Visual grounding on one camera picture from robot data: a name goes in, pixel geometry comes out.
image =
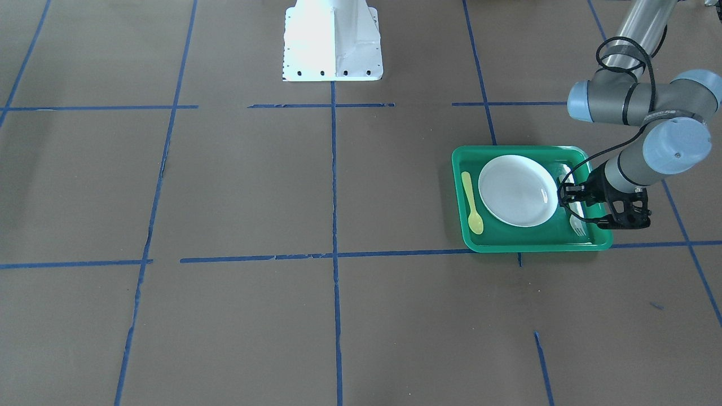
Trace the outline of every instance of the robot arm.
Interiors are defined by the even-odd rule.
[[[657,85],[648,66],[676,4],[677,0],[636,1],[619,35],[602,44],[609,44],[598,57],[602,68],[591,80],[575,84],[569,94],[567,109],[573,118],[640,127],[636,141],[593,170],[587,181],[560,189],[562,205],[606,202],[611,214],[590,220],[600,228],[648,227],[651,212],[645,188],[689,170],[710,152],[706,122],[722,103],[722,78],[697,69]],[[639,83],[645,68],[651,83]],[[615,208],[615,202],[621,202],[623,210]]]

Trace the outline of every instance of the plastic cutlery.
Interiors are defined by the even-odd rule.
[[[477,212],[477,206],[474,203],[474,190],[471,188],[471,175],[469,172],[461,173],[461,184],[464,185],[464,192],[466,192],[466,200],[469,201],[469,228],[474,234],[481,234],[484,232],[484,221],[482,216]]]

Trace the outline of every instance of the black cable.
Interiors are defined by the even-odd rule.
[[[659,51],[659,48],[661,47],[662,43],[664,42],[664,38],[666,36],[666,31],[667,31],[667,29],[665,27],[664,33],[662,35],[662,39],[660,39],[659,45],[657,46],[657,49],[653,52],[653,54],[656,54]],[[604,46],[606,44],[608,44],[612,41],[616,41],[616,40],[622,40],[622,41],[632,44],[632,46],[634,46],[637,49],[637,51],[639,51],[640,54],[642,55],[643,61],[640,61],[639,64],[637,64],[636,66],[633,66],[631,68],[628,68],[628,69],[623,69],[623,68],[619,68],[616,66],[609,66],[609,65],[605,64],[604,61],[602,61],[601,57],[600,57],[601,50],[602,50],[602,48],[604,48]],[[612,38],[605,40],[603,43],[601,43],[601,45],[596,49],[595,57],[596,57],[597,63],[599,63],[599,65],[602,67],[602,69],[609,70],[609,71],[616,72],[616,73],[629,74],[632,71],[635,71],[636,69],[646,67],[647,73],[649,74],[649,82],[651,84],[651,95],[649,98],[649,109],[647,110],[647,112],[649,113],[654,109],[654,105],[655,105],[656,99],[657,99],[657,84],[654,79],[654,69],[652,68],[652,56],[650,56],[641,45],[639,45],[632,38],[612,37]],[[632,138],[628,139],[627,141],[622,142],[621,144],[617,144],[613,147],[607,148],[604,151],[597,152],[596,154],[586,158],[582,162],[575,165],[574,168],[572,168],[569,171],[569,173],[567,173],[567,175],[562,179],[561,184],[559,185],[559,189],[557,189],[557,195],[560,198],[561,206],[564,207],[565,209],[569,210],[574,215],[574,217],[578,218],[579,220],[582,220],[585,223],[596,223],[595,219],[584,218],[584,217],[581,217],[580,215],[574,213],[574,211],[569,208],[568,203],[562,202],[561,196],[562,196],[562,187],[564,186],[564,183],[569,179],[569,177],[572,175],[572,173],[574,173],[577,169],[581,168],[583,165],[585,165],[587,162],[591,161],[592,159],[602,156],[611,151],[617,150],[619,148],[625,147],[625,146],[633,143],[634,141],[636,141],[642,135],[642,133],[644,133],[644,130],[647,128],[647,125],[648,124],[645,124],[642,127],[640,127],[639,131],[637,131],[637,134],[635,134]]]
[[[650,58],[654,58],[657,56],[657,53],[660,49],[662,49],[662,44],[664,43],[664,39],[667,38],[667,26],[664,26],[664,31],[662,32],[662,38],[659,40],[659,44],[657,44],[657,49],[654,50],[654,52],[649,56]]]

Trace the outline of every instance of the green tray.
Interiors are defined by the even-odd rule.
[[[476,252],[548,252],[548,251],[602,251],[612,246],[612,232],[602,230],[594,224],[587,224],[587,236],[577,236],[569,225],[569,214],[558,207],[552,218],[536,227],[514,227],[502,223],[492,216],[479,196],[479,173],[484,165],[501,155],[521,155],[537,161],[554,179],[563,171],[562,164],[570,168],[587,158],[587,154],[577,147],[551,146],[465,146],[457,148],[451,155],[456,199],[461,219],[461,235],[464,242]],[[591,166],[582,166],[574,172],[577,181],[589,176]],[[464,187],[461,185],[461,173],[471,174],[474,200],[477,210],[484,219],[484,232],[477,235],[469,230],[469,204],[466,201]],[[604,206],[583,205],[585,217],[603,217]]]

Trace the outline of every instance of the blue tape line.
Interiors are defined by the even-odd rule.
[[[20,80],[22,79],[22,74],[25,73],[25,68],[27,67],[27,62],[30,60],[30,55],[32,54],[32,50],[35,49],[35,44],[38,42],[38,37],[40,36],[40,31],[43,29],[43,25],[45,24],[45,18],[48,16],[48,9],[50,9],[50,2],[51,0],[47,0],[45,2],[45,8],[43,9],[43,14],[40,16],[40,21],[38,23],[38,28],[35,29],[35,35],[32,37],[32,41],[30,41],[30,47],[27,49],[27,53],[25,54],[25,59],[22,60],[22,65],[20,65],[20,71],[17,72],[17,76],[15,77],[15,83],[12,85],[12,90],[10,90],[10,94],[7,97],[7,101],[5,102],[5,108],[0,115],[0,127],[2,127],[2,124],[5,122],[5,117],[7,116],[7,108],[10,107],[12,104],[12,100],[15,98],[15,93],[17,92],[17,88],[20,86]]]
[[[539,340],[539,332],[534,330],[534,341],[536,341],[536,352],[539,354],[539,363],[541,364],[541,374],[544,376],[544,387],[547,388],[547,399],[549,406],[554,406],[554,395],[552,394],[552,384],[549,382],[549,372],[547,371],[547,360],[544,357],[544,348]]]
[[[339,258],[358,258],[366,256],[414,256],[414,255],[449,255],[449,254],[475,254],[470,249],[430,249],[419,251],[366,251],[341,252]]]
[[[334,314],[336,325],[336,404],[344,404],[344,375],[341,357],[341,298],[339,294],[339,240],[338,240],[338,216],[336,208],[338,194],[336,185],[336,83],[331,82],[331,190],[334,195],[333,212],[333,255],[334,259]]]
[[[247,108],[329,108],[330,104],[253,104]]]
[[[175,86],[175,97],[173,98],[173,109],[170,111],[170,121],[168,123],[168,132],[165,135],[165,145],[163,146],[163,155],[160,160],[160,169],[158,171],[158,181],[155,186],[155,195],[153,196],[153,206],[150,212],[150,221],[148,223],[148,238],[143,248],[143,260],[148,259],[150,252],[150,242],[153,238],[153,227],[155,226],[155,216],[158,211],[158,202],[160,200],[160,190],[163,186],[163,171],[165,169],[165,162],[168,159],[168,150],[170,149],[170,139],[173,134],[173,125],[175,123],[175,112],[177,111],[178,101],[181,97],[181,85],[183,84],[183,75],[186,71],[186,61],[188,60],[188,50],[191,47],[191,36],[193,34],[193,24],[196,20],[196,10],[198,9],[198,0],[193,0],[193,9],[191,10],[191,21],[188,24],[188,33],[186,34],[186,46],[183,49],[183,58],[180,60],[180,71],[178,72],[178,83]],[[121,372],[118,377],[118,388],[116,389],[116,398],[114,405],[120,406],[121,397],[123,394],[123,385],[126,380],[126,372],[128,370],[128,359],[130,357],[131,346],[133,344],[133,333],[135,331],[136,321],[138,319],[138,307],[140,304],[141,291],[140,287],[143,285],[145,278],[146,263],[143,262],[138,272],[138,284],[136,285],[136,294],[133,304],[133,321],[128,329],[128,336],[126,338],[126,347],[123,352],[123,362],[121,364]]]
[[[330,108],[330,104],[253,104],[247,108]],[[395,103],[343,103],[336,108],[396,107]]]
[[[451,103],[453,107],[467,107],[467,106],[478,106],[478,105],[495,105],[495,106],[504,106],[504,105],[567,105],[567,102],[455,102]]]
[[[487,89],[484,86],[484,77],[482,75],[482,65],[479,63],[479,54],[477,53],[477,43],[474,39],[474,31],[471,29],[471,19],[469,18],[469,8],[464,3],[464,14],[466,15],[466,27],[469,29],[469,40],[471,41],[471,51],[474,53],[474,62],[477,65],[477,74],[479,75],[479,86],[482,89],[482,99],[484,99],[484,109],[487,111],[487,121],[489,121],[489,132],[492,135],[492,145],[496,145],[496,134],[494,133],[494,123],[492,123],[492,111],[489,109],[489,99],[487,99]]]
[[[666,181],[662,181],[662,187],[664,187],[664,193],[667,194],[667,199],[669,200],[669,204],[672,206],[672,212],[674,213],[675,218],[677,219],[677,224],[679,225],[679,229],[682,232],[682,237],[684,237],[684,240],[689,243],[690,237],[687,235],[687,229],[684,227],[684,224],[682,223],[682,216],[679,215],[679,210],[677,210],[677,205],[674,203],[674,199],[672,198],[672,193],[669,191],[669,185],[667,185]]]
[[[635,248],[657,248],[687,246],[684,241],[666,241],[659,243],[621,243],[614,244],[613,249],[635,249]],[[720,246],[722,241],[690,241],[693,246]],[[416,255],[454,255],[454,254],[476,254],[470,249],[433,249],[418,251],[364,251],[364,252],[339,252],[339,258],[359,258],[374,256],[416,256]],[[325,254],[283,254],[283,255],[255,255],[255,256],[207,256],[197,258],[182,258],[181,264],[198,264],[204,262],[248,262],[248,261],[270,261],[290,259],[326,259],[333,258],[333,253]]]
[[[712,288],[710,288],[710,284],[707,282],[705,272],[702,270],[700,260],[697,259],[697,253],[695,253],[695,249],[692,247],[691,244],[687,248],[690,250],[690,255],[692,255],[692,261],[695,263],[695,267],[697,268],[697,274],[700,276],[700,280],[702,280],[702,285],[705,288],[705,292],[707,293],[707,297],[710,300],[710,304],[712,305],[712,309],[715,312],[715,316],[717,316],[717,322],[720,324],[720,327],[722,327],[722,313],[720,312],[719,306],[717,306],[717,300],[715,300],[715,296],[712,294]]]
[[[717,300],[715,300],[715,296],[712,294],[712,289],[710,288],[710,284],[707,282],[705,272],[700,265],[700,261],[697,259],[697,253],[695,253],[694,244],[690,241],[690,237],[687,235],[687,229],[684,228],[684,223],[682,223],[682,216],[679,215],[677,205],[674,203],[674,198],[672,198],[671,191],[669,191],[669,185],[667,185],[666,181],[662,181],[662,186],[664,187],[664,192],[667,194],[667,199],[669,199],[669,204],[672,205],[672,212],[674,212],[674,216],[677,218],[677,224],[679,224],[679,229],[682,231],[684,240],[687,242],[687,248],[690,250],[692,261],[695,263],[697,273],[700,276],[700,280],[702,280],[702,285],[705,288],[705,292],[707,293],[707,297],[710,301],[710,304],[712,305],[712,309],[715,312],[715,316],[717,316],[717,322],[720,324],[720,327],[722,327],[722,314],[720,313],[719,306],[717,306]]]
[[[140,265],[150,262],[152,262],[152,260],[143,259],[128,259],[120,261],[33,262],[26,264],[0,264],[0,269],[109,267],[118,265]]]
[[[340,103],[337,108],[396,107],[396,103]]]
[[[693,246],[722,246],[722,240],[714,241],[690,241]]]
[[[249,261],[283,261],[289,259],[322,259],[331,258],[333,254],[288,254],[288,255],[250,255],[250,256],[218,256],[200,258],[182,258],[181,264],[202,264],[206,262],[249,262]]]
[[[591,0],[587,0],[587,3],[589,3],[589,9],[591,10],[592,15],[594,16],[594,21],[596,21],[596,26],[599,28],[599,32],[601,33],[601,37],[603,40],[606,41],[606,34],[604,33],[604,28],[601,26],[601,21],[599,21],[599,16],[596,13],[596,10],[594,9],[594,5],[591,3]]]
[[[613,249],[618,248],[656,248],[665,246],[687,246],[684,241],[669,241],[663,243],[624,243],[624,244],[613,244]]]
[[[198,105],[179,105],[177,109],[190,110]],[[171,110],[171,105],[69,105],[55,107],[9,107],[8,111],[105,111],[105,110]]]

